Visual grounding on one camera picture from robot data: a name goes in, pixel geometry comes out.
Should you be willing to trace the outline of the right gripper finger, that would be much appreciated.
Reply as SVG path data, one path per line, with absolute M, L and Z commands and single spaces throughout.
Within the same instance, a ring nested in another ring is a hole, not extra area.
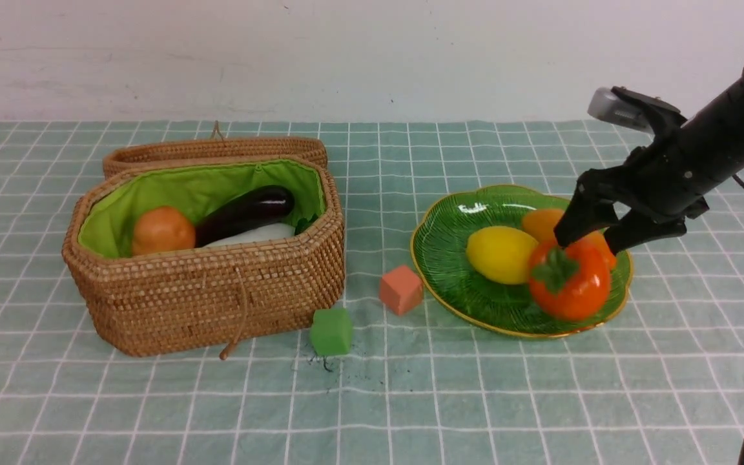
M 658 223 L 640 212 L 631 210 L 617 224 L 610 226 L 603 233 L 603 238 L 611 253 L 617 255 L 620 251 L 629 250 L 647 242 L 679 238 L 685 233 L 687 233 L 685 220 Z
M 590 183 L 579 183 L 569 205 L 554 227 L 556 242 L 562 248 L 594 231 L 618 224 L 614 201 L 599 187 Z

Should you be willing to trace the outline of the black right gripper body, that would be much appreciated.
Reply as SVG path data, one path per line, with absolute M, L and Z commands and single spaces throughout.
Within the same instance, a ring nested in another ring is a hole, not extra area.
M 617 167 L 591 169 L 579 176 L 575 190 L 581 208 L 622 203 L 655 223 L 694 220 L 710 206 L 706 189 L 685 168 L 678 147 L 637 147 Z

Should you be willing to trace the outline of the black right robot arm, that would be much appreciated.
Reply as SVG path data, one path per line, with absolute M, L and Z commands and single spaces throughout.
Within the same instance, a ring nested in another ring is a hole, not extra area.
M 736 82 L 694 117 L 624 87 L 596 89 L 588 114 L 653 135 L 617 167 L 582 173 L 556 224 L 567 247 L 603 231 L 612 253 L 684 236 L 686 220 L 708 211 L 713 189 L 744 169 L 744 67 Z

